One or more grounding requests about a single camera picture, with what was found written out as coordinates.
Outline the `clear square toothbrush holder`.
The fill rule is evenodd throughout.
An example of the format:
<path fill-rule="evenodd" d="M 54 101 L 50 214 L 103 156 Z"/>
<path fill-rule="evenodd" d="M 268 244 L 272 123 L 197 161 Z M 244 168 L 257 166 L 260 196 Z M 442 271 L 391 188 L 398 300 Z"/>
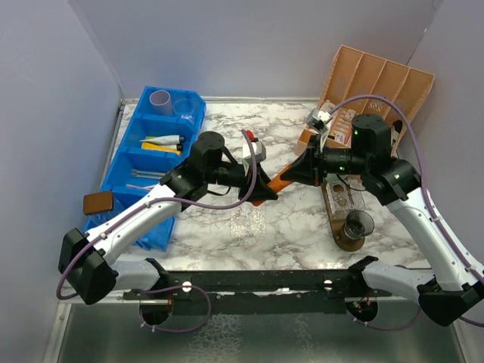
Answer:
<path fill-rule="evenodd" d="M 366 210 L 362 195 L 363 187 L 358 179 L 329 181 L 326 186 L 329 216 L 331 219 L 345 219 L 353 210 Z"/>

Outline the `white toothpaste tube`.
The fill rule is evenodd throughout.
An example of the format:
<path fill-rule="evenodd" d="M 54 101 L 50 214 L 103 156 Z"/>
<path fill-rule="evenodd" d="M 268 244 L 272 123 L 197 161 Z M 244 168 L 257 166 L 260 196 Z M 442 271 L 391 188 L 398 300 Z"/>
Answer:
<path fill-rule="evenodd" d="M 182 135 L 164 135 L 157 137 L 149 137 L 141 140 L 142 143 L 150 143 L 158 146 L 173 146 L 183 144 L 185 137 Z"/>

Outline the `dark blue plastic cup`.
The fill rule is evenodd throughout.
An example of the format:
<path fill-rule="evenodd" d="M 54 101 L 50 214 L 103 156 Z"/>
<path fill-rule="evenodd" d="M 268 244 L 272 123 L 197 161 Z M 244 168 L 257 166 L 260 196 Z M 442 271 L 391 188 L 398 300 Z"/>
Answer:
<path fill-rule="evenodd" d="M 353 210 L 345 218 L 340 229 L 340 240 L 356 242 L 374 232 L 373 218 L 363 210 Z"/>

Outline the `blue plastic bin organizer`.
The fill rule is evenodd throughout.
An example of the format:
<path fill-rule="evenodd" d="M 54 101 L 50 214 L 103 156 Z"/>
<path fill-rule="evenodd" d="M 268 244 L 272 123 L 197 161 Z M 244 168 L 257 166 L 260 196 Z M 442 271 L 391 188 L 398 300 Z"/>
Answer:
<path fill-rule="evenodd" d="M 172 115 L 161 116 L 154 112 L 149 98 L 156 90 L 166 90 L 171 94 Z M 181 98 L 190 98 L 195 104 L 193 119 L 183 119 L 173 112 L 173 104 Z M 138 169 L 148 172 L 168 172 L 183 161 L 202 129 L 206 112 L 206 102 L 194 91 L 145 87 L 136 108 L 113 155 L 109 169 L 101 184 L 102 191 L 112 191 L 124 210 L 144 197 L 148 191 L 127 188 L 126 184 L 147 186 L 159 180 L 132 177 L 131 171 Z M 181 155 L 162 151 L 144 150 L 141 140 L 164 135 L 182 135 L 185 142 L 179 144 Z M 97 227 L 89 219 L 84 230 Z"/>

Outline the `brown oval wooden tray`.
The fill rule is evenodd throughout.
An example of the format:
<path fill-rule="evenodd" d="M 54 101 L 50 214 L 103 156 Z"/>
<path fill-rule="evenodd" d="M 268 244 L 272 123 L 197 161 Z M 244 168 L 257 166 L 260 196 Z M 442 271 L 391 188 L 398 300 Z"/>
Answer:
<path fill-rule="evenodd" d="M 360 250 L 364 246 L 365 237 L 361 237 L 358 240 L 353 240 L 353 239 L 347 237 L 343 233 L 343 228 L 345 226 L 346 216 L 348 215 L 348 212 L 344 212 L 342 218 L 337 218 L 334 215 L 334 213 L 331 209 L 330 192 L 329 192 L 328 189 L 333 191 L 333 188 L 328 187 L 328 183 L 325 182 L 321 186 L 321 191 L 322 191 L 322 195 L 323 195 L 323 198 L 324 198 L 324 205 L 326 207 L 327 216 L 328 216 L 328 219 L 329 219 L 329 226 L 330 226 L 332 237 L 334 239 L 334 243 L 341 250 L 344 250 L 346 252 L 352 253 L 352 252 L 355 252 L 357 250 Z"/>

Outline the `lilac plastic cup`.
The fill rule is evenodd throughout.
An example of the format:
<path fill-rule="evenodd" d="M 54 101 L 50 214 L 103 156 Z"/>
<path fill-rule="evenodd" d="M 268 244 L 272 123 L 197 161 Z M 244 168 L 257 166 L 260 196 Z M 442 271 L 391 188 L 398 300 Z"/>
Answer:
<path fill-rule="evenodd" d="M 150 95 L 149 101 L 156 114 L 161 116 L 172 115 L 172 99 L 168 91 L 156 90 Z"/>

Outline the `peach compartment organizer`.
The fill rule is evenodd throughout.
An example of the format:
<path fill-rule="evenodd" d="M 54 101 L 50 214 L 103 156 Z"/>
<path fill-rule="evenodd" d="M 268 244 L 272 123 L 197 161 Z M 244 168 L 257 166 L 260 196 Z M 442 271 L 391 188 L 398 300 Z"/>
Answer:
<path fill-rule="evenodd" d="M 435 76 L 431 73 L 342 45 L 331 64 L 318 108 L 329 110 L 348 98 L 372 94 L 393 102 L 408 121 L 412 121 L 427 99 L 434 79 Z M 390 126 L 398 119 L 403 122 L 397 112 L 382 101 L 353 101 L 335 112 L 327 146 L 350 147 L 351 121 L 361 113 L 377 114 Z M 392 148 L 392 155 L 396 155 L 406 129 L 403 122 L 402 132 L 396 146 Z"/>

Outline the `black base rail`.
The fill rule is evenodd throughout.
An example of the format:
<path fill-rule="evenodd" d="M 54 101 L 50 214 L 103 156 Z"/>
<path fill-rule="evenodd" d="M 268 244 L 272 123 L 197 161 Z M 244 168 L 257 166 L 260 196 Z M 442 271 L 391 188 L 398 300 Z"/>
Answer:
<path fill-rule="evenodd" d="M 360 285 L 346 269 L 164 271 L 152 289 L 167 287 L 172 290 L 133 290 L 123 298 L 155 306 L 155 312 L 169 304 L 173 315 L 267 315 L 344 314 L 346 302 L 389 296 Z"/>

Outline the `brown lid clear box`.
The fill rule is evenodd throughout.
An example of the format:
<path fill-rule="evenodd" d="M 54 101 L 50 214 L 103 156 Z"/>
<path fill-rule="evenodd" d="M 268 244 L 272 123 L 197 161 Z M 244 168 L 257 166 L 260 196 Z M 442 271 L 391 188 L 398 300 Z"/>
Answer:
<path fill-rule="evenodd" d="M 86 194 L 83 198 L 82 211 L 96 226 L 108 222 L 123 210 L 123 206 L 112 191 Z"/>

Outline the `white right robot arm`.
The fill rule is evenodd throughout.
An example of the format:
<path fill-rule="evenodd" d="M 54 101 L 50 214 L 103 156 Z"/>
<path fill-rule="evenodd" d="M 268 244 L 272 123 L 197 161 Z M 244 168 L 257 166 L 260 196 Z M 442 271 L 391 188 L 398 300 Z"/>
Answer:
<path fill-rule="evenodd" d="M 432 268 L 418 274 L 365 257 L 349 268 L 347 286 L 353 294 L 383 290 L 404 297 L 443 327 L 482 301 L 482 264 L 439 216 L 418 171 L 392 156 L 391 127 L 381 116 L 360 114 L 353 119 L 349 149 L 323 147 L 313 135 L 281 179 L 317 186 L 329 174 L 359 176 L 364 189 L 403 224 Z"/>

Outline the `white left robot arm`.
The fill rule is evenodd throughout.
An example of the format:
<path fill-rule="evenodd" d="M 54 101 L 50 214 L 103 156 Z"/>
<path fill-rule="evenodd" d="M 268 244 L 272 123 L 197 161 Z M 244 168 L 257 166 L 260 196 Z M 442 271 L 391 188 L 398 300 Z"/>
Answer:
<path fill-rule="evenodd" d="M 267 198 L 276 198 L 260 165 L 266 158 L 265 145 L 247 130 L 242 134 L 246 144 L 241 160 L 228 152 L 219 133 L 203 132 L 188 157 L 138 202 L 86 233 L 76 228 L 68 231 L 60 250 L 57 298 L 66 299 L 62 294 L 65 283 L 74 290 L 70 297 L 79 297 L 87 305 L 99 302 L 114 290 L 143 290 L 150 298 L 159 298 L 166 292 L 167 280 L 157 262 L 119 260 L 137 239 L 189 206 L 206 208 L 200 199 L 207 195 L 209 185 L 238 189 L 240 194 L 233 207 L 257 201 L 258 191 L 264 191 Z"/>

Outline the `clear plastic cup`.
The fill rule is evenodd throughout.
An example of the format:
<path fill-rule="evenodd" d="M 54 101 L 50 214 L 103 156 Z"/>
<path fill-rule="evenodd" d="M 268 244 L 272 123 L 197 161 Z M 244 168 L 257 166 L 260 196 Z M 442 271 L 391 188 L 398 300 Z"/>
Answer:
<path fill-rule="evenodd" d="M 173 112 L 183 119 L 193 119 L 195 104 L 190 98 L 178 99 L 173 104 Z"/>

